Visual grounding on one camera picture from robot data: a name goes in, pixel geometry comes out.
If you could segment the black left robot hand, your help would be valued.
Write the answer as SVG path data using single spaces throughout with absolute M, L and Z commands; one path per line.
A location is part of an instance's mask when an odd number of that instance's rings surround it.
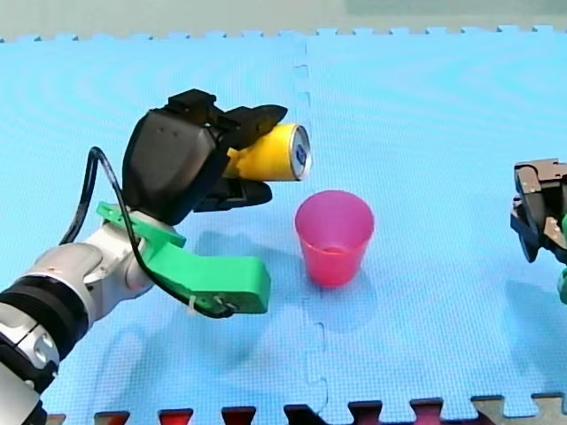
M 229 151 L 242 152 L 284 118 L 278 104 L 223 111 L 199 89 L 171 96 L 137 123 L 122 162 L 122 195 L 135 211 L 169 226 L 191 213 L 262 205 L 272 198 L 260 177 L 230 175 Z

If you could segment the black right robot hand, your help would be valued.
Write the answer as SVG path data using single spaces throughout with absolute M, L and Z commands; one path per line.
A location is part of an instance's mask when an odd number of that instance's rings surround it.
M 514 165 L 510 226 L 532 263 L 541 249 L 566 262 L 566 164 L 557 158 Z

